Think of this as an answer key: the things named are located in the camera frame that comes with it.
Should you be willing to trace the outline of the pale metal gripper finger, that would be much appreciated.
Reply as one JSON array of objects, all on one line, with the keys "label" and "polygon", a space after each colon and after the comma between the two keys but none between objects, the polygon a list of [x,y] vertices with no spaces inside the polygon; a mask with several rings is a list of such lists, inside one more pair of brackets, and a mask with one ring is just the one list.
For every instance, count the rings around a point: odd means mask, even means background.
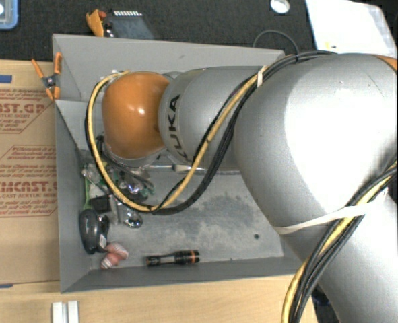
[{"label": "pale metal gripper finger", "polygon": [[143,225],[141,215],[120,201],[117,201],[117,213],[119,222],[127,227],[140,228]]},{"label": "pale metal gripper finger", "polygon": [[98,186],[100,184],[101,181],[100,173],[98,172],[98,170],[95,170],[93,167],[90,168],[84,166],[81,170],[81,174],[87,181],[89,181],[93,185]]}]

